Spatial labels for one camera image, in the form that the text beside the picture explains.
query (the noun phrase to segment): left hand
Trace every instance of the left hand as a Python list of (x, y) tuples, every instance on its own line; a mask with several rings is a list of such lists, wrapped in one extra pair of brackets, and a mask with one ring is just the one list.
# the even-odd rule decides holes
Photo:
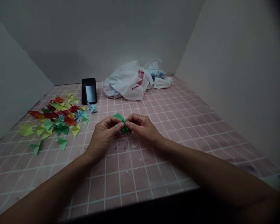
[(107, 117), (97, 123), (85, 155), (99, 162), (107, 154), (108, 147), (114, 137), (123, 136), (121, 134), (123, 127), (124, 123), (116, 117)]

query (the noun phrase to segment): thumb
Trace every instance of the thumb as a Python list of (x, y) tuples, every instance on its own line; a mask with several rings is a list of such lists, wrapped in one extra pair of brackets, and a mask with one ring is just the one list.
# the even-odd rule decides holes
[(125, 123), (125, 125), (131, 130), (131, 131), (134, 131), (135, 133), (139, 133), (140, 131), (140, 126), (136, 125), (135, 123), (132, 123), (132, 122), (129, 122), (127, 121)]
[(124, 127), (124, 123), (123, 122), (120, 122), (120, 123), (118, 123), (117, 125), (115, 125), (113, 128), (111, 128), (110, 130), (111, 130), (111, 132), (112, 132), (112, 134), (117, 134), (118, 132), (120, 132), (121, 131), (121, 129), (123, 129), (123, 127)]

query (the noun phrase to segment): light blue origami piece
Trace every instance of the light blue origami piece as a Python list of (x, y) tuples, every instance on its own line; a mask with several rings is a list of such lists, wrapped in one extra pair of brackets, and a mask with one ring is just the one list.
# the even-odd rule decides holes
[(89, 107), (86, 110), (91, 110), (91, 114), (97, 112), (94, 108), (97, 106), (97, 104), (94, 105), (90, 105), (89, 103), (87, 103), (89, 105)]
[(84, 115), (89, 116), (85, 111), (82, 111), (82, 110), (77, 110), (77, 113), (75, 113), (74, 115), (75, 115), (74, 119), (76, 119), (77, 123), (80, 122), (81, 118)]

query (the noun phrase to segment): white wall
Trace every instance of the white wall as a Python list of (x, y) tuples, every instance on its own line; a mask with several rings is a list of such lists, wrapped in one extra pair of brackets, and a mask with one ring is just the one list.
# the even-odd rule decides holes
[(0, 0), (0, 21), (55, 84), (159, 58), (174, 74), (205, 0)]
[(262, 0), (207, 0), (176, 75), (280, 164), (280, 21), (272, 9)]
[(0, 138), (53, 86), (0, 23)]

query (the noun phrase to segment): forearm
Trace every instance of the forearm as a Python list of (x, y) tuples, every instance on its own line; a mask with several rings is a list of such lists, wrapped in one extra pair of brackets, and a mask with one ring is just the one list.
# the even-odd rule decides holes
[(235, 207), (246, 206), (278, 194), (263, 181), (215, 156), (168, 139), (162, 141), (158, 148), (169, 154), (172, 161), (200, 186)]
[(55, 221), (75, 188), (94, 165), (95, 161), (91, 158), (79, 156), (1, 214), (0, 223), (33, 224)]

